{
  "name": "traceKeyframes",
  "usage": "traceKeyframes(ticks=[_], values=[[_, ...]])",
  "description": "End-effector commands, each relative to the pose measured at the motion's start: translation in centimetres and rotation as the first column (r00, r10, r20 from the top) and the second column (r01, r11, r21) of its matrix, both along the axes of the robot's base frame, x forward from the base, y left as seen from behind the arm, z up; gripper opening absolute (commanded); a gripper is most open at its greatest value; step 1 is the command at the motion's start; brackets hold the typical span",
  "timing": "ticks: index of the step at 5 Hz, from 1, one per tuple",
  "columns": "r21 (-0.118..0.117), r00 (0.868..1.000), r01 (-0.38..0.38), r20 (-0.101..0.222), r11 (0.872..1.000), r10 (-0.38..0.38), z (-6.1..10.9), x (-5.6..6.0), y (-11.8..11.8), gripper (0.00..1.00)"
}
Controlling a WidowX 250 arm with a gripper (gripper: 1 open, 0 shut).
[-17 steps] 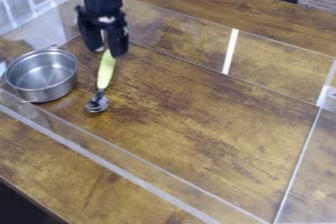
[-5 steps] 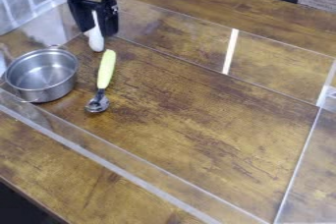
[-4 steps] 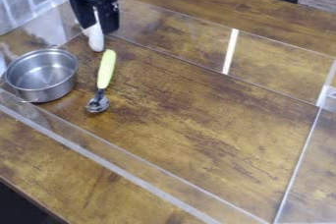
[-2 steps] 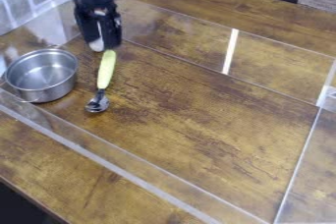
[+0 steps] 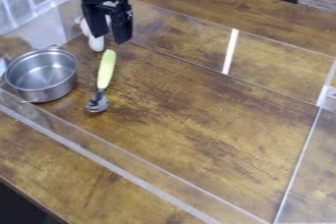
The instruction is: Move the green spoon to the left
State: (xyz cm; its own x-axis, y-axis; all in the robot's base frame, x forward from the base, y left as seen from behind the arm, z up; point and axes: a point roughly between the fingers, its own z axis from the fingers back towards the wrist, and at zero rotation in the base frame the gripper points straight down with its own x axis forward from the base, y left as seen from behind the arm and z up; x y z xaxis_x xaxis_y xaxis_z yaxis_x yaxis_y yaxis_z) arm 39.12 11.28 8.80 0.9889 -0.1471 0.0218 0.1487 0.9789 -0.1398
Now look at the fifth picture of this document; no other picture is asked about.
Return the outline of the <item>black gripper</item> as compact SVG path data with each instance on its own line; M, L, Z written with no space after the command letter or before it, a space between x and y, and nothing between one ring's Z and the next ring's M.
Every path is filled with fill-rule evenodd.
M111 12L112 32L116 44L123 44L132 38L132 9L127 0L81 0L83 15L95 37L100 37L109 32L105 16L109 14L111 8L103 5L103 2L123 3Z

